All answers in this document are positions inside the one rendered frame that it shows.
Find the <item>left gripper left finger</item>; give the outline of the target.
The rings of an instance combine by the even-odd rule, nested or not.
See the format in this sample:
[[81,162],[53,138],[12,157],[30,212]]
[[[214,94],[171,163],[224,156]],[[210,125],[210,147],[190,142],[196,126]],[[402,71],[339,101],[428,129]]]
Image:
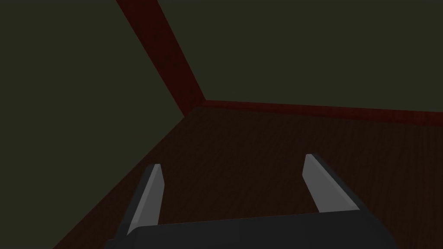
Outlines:
[[161,164],[148,165],[117,229],[116,239],[138,227],[158,225],[164,186]]

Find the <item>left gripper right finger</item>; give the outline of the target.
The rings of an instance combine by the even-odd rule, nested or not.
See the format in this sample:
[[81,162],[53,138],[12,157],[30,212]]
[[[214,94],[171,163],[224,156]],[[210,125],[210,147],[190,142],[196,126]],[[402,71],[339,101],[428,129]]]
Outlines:
[[305,157],[302,177],[320,213],[359,210],[313,154]]

